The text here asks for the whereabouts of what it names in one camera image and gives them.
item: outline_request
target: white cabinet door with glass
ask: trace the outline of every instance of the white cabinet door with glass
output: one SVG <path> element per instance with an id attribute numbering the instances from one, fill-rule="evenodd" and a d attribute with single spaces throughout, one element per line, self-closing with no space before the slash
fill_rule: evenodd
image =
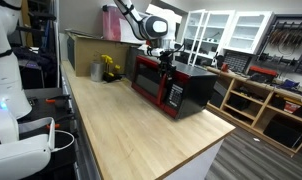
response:
<path id="1" fill-rule="evenodd" d="M 185 45 L 184 56 L 190 65 L 210 65 L 213 57 L 222 48 L 227 37 L 226 27 L 232 22 L 234 11 L 203 11 L 197 31 L 192 32 L 190 20 L 195 17 L 189 12 L 182 43 Z"/>
<path id="2" fill-rule="evenodd" d="M 270 11 L 237 12 L 224 48 L 256 54 L 272 17 Z"/>

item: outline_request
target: red microwave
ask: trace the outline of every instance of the red microwave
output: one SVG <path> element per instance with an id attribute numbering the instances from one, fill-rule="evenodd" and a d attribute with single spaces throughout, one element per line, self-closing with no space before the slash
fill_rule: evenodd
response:
<path id="1" fill-rule="evenodd" d="M 174 119 L 202 111 L 211 99 L 217 75 L 174 61 L 172 80 L 158 73 L 159 61 L 137 56 L 132 88 Z"/>

